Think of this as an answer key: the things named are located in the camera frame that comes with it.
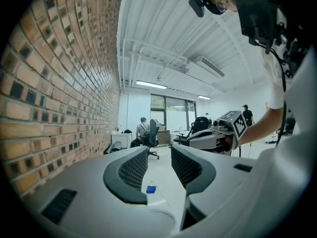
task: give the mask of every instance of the ceiling light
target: ceiling light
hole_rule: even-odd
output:
[[[160,88],[160,89],[166,89],[167,88],[167,86],[164,86],[164,85],[157,85],[157,84],[152,84],[152,83],[139,81],[139,80],[137,81],[137,85],[151,86],[151,87],[156,87],[156,88]]]
[[[208,98],[208,97],[205,97],[205,96],[198,96],[198,98],[201,98],[201,99],[205,99],[205,100],[210,100],[210,98]]]

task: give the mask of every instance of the person sitting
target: person sitting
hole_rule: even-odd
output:
[[[149,125],[147,124],[147,119],[145,117],[141,118],[141,123],[137,126],[137,131],[135,133],[135,139],[131,142],[130,147],[140,146],[142,140],[139,136],[143,136],[144,133],[149,131]]]

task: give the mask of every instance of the floor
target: floor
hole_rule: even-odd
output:
[[[275,144],[267,144],[264,140],[255,141],[242,146],[241,157],[257,159],[261,151],[275,147]],[[173,234],[179,232],[185,203],[185,189],[180,183],[174,169],[171,166],[170,148],[156,148],[159,160],[154,156],[148,158],[148,170],[143,178],[142,192],[146,193],[147,186],[157,186],[155,193],[147,194],[148,207],[165,210],[176,218],[176,227]],[[236,149],[232,156],[238,157]]]

